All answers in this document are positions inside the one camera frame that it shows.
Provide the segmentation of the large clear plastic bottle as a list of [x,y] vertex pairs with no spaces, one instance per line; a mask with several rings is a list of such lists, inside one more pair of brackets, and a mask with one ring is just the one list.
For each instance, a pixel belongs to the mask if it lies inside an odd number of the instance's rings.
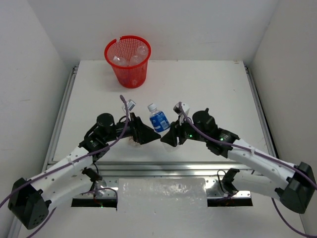
[[112,62],[116,65],[116,66],[122,66],[122,67],[129,67],[130,62],[129,60],[127,60],[124,57],[118,57],[118,56],[114,56],[112,59]]

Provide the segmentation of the blue-label plastic bottle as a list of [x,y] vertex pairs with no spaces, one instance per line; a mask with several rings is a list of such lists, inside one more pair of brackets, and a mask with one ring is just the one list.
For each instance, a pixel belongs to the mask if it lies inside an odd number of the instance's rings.
[[120,83],[126,88],[136,88],[139,85],[139,74],[123,72],[121,74]]

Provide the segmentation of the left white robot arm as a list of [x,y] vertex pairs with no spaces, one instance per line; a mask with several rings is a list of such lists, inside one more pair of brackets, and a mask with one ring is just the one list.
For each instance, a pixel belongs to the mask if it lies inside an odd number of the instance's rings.
[[9,210],[32,230],[41,224],[54,208],[64,201],[89,191],[102,177],[91,165],[110,149],[110,143],[132,137],[143,145],[161,136],[130,113],[125,122],[114,122],[109,113],[100,114],[82,142],[64,159],[30,179],[20,178],[12,186]]

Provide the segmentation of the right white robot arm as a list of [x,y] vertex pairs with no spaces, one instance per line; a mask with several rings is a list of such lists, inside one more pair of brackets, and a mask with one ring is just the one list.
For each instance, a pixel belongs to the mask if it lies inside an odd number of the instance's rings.
[[240,169],[229,169],[220,181],[225,192],[252,191],[279,200],[295,213],[305,213],[317,189],[310,165],[285,162],[256,149],[238,135],[218,127],[208,109],[195,112],[191,119],[186,104],[179,103],[173,110],[178,114],[178,120],[171,123],[161,142],[172,147],[182,145],[186,140],[204,142],[213,154],[259,173],[257,176]]

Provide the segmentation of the clear crushed bottle blue cap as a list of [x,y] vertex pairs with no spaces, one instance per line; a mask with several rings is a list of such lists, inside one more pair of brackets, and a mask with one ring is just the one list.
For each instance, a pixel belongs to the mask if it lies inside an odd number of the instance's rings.
[[139,55],[134,55],[131,59],[130,59],[130,66],[135,66],[140,64],[143,61],[142,57]]

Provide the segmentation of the blue-label bottle white cap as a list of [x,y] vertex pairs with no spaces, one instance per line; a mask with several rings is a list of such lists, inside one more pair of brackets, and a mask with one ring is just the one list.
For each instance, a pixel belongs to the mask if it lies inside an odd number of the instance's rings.
[[164,112],[159,110],[154,103],[148,105],[148,110],[150,112],[149,119],[155,132],[160,134],[161,138],[163,138],[170,129],[170,123],[167,117],[165,116]]

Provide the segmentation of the clear bottle blue-white cap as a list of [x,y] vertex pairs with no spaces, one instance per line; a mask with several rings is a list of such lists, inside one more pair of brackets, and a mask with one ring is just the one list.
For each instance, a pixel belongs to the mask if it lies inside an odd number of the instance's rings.
[[149,53],[149,49],[147,46],[139,46],[136,49],[136,55],[140,57],[146,58],[148,56],[148,53]]

